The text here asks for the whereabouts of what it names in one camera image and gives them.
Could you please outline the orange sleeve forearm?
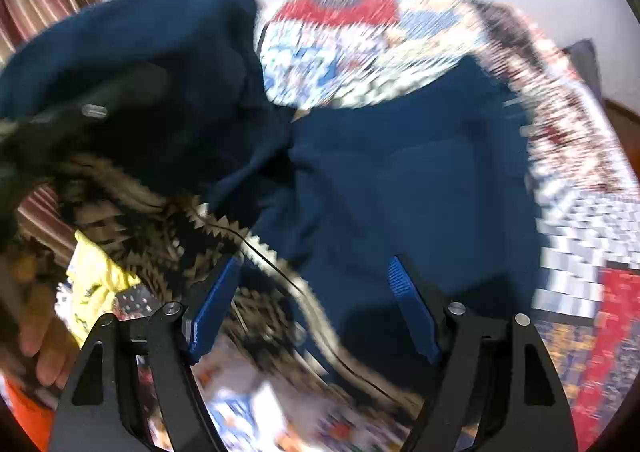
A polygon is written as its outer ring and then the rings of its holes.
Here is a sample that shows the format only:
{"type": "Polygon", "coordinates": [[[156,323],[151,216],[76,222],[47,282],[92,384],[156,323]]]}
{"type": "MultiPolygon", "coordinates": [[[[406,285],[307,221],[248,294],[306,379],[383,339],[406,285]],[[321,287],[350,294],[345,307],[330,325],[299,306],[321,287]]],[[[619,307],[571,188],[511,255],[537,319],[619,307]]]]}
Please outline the orange sleeve forearm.
{"type": "Polygon", "coordinates": [[[4,380],[11,411],[17,423],[41,452],[49,451],[49,440],[53,427],[54,412],[32,401],[20,388],[7,378],[4,380]]]}

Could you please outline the left hand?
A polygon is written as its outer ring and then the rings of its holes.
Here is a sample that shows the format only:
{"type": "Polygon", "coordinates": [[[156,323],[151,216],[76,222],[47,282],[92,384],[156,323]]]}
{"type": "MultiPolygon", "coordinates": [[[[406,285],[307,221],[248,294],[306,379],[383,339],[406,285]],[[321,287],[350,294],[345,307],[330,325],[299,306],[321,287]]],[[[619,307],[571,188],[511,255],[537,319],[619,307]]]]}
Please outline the left hand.
{"type": "Polygon", "coordinates": [[[36,377],[45,387],[65,387],[79,354],[76,339],[54,312],[54,295],[47,285],[29,292],[20,319],[18,344],[25,357],[36,358],[36,377]]]}

